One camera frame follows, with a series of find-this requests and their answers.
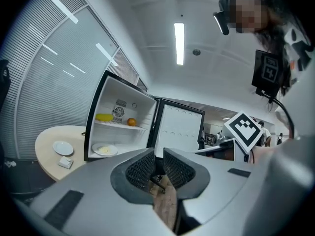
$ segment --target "white plate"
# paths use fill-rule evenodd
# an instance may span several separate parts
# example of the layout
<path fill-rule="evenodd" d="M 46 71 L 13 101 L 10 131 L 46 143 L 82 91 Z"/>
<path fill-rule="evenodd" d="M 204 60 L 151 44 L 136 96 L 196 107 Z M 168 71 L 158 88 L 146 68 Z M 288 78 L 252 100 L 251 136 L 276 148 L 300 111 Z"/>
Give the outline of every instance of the white plate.
<path fill-rule="evenodd" d="M 108 153 L 103 153 L 100 150 L 98 150 L 100 147 L 108 147 L 109 148 L 109 152 Z M 93 144 L 92 145 L 92 150 L 96 153 L 99 154 L 103 157 L 110 157 L 110 156 L 114 156 L 118 153 L 118 149 L 117 147 L 115 147 L 114 145 L 111 144 L 104 144 L 104 143 L 98 143 L 98 144 Z"/>
<path fill-rule="evenodd" d="M 73 153 L 73 147 L 65 141 L 55 141 L 53 148 L 59 155 L 71 155 Z"/>

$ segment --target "desk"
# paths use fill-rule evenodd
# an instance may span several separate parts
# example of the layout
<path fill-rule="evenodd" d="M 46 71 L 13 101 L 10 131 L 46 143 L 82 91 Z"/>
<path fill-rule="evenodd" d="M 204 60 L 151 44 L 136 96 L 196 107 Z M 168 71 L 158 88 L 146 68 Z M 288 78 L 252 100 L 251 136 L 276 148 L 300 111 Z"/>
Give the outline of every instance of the desk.
<path fill-rule="evenodd" d="M 44 130 L 37 137 L 35 152 L 38 162 L 53 180 L 61 180 L 80 166 L 86 164 L 83 159 L 85 136 L 81 135 L 82 132 L 85 132 L 84 126 L 57 126 Z M 73 160 L 70 169 L 58 165 L 62 156 L 54 151 L 53 143 L 59 140 L 68 142 L 73 147 L 74 152 L 69 156 Z"/>

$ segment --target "black cable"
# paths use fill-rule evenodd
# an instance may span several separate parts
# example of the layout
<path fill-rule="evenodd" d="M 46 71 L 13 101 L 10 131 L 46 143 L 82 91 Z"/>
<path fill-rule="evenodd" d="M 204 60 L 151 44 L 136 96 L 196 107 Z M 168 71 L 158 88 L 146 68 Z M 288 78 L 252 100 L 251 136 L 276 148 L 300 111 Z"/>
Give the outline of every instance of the black cable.
<path fill-rule="evenodd" d="M 252 152 L 252 163 L 255 163 L 254 152 L 252 151 L 252 149 L 251 149 L 251 152 Z"/>
<path fill-rule="evenodd" d="M 268 96 L 268 95 L 266 95 L 266 94 L 264 94 L 264 93 L 261 93 L 261 94 L 262 94 L 264 97 L 270 99 L 270 96 Z M 291 119 L 289 113 L 287 112 L 285 106 L 284 106 L 280 101 L 278 101 L 278 100 L 275 99 L 275 98 L 272 99 L 272 101 L 273 101 L 274 103 L 276 103 L 279 107 L 281 107 L 282 110 L 284 111 L 284 113 L 286 114 L 287 120 L 288 120 L 288 122 L 289 122 L 289 127 L 290 127 L 291 133 L 292 133 L 292 138 L 294 138 L 294 124 L 293 124 L 293 121 L 292 121 L 292 119 Z"/>

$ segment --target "plate with food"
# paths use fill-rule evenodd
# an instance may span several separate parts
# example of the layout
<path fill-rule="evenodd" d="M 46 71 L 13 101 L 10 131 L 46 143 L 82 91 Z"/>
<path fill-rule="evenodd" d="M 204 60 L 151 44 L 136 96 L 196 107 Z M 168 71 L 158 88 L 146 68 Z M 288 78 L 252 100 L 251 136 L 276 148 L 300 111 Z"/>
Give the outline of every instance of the plate with food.
<path fill-rule="evenodd" d="M 118 153 L 117 147 L 111 144 L 97 143 L 93 144 L 92 150 L 103 157 L 114 156 Z"/>

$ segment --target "round table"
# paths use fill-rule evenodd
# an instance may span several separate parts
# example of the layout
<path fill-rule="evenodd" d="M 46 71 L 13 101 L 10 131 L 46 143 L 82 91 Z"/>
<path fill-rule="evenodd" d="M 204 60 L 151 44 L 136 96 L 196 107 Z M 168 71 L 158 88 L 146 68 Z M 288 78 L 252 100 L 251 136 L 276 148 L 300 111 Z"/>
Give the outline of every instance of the round table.
<path fill-rule="evenodd" d="M 44 130 L 35 142 L 35 152 L 42 169 L 55 181 L 61 180 L 80 166 L 86 164 L 83 159 L 85 126 L 57 126 Z M 72 145 L 73 154 L 67 156 L 73 160 L 70 169 L 58 165 L 61 155 L 53 149 L 55 141 L 65 141 Z"/>

